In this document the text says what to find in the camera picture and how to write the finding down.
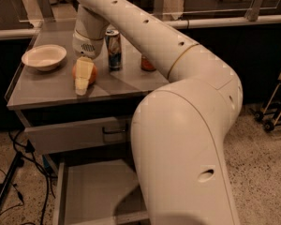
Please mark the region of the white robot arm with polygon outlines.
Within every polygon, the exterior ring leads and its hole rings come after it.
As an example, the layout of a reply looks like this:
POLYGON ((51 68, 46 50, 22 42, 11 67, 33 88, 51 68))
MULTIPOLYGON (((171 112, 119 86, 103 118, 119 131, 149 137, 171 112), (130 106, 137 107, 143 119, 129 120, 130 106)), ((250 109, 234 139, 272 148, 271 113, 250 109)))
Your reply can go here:
POLYGON ((78 0, 168 80, 131 123, 131 147, 151 225, 240 225, 223 143, 243 103, 236 72, 126 0, 78 0))

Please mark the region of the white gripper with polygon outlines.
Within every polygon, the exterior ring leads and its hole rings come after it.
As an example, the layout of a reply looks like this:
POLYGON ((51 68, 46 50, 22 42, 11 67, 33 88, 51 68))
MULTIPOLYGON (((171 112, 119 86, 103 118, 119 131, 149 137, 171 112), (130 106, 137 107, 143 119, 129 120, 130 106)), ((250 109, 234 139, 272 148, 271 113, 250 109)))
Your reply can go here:
POLYGON ((83 96, 89 86, 94 66, 92 59, 97 58, 101 53, 109 24, 92 10, 82 5, 78 6, 72 47, 77 56, 87 56, 80 57, 76 62, 75 91, 79 96, 83 96))

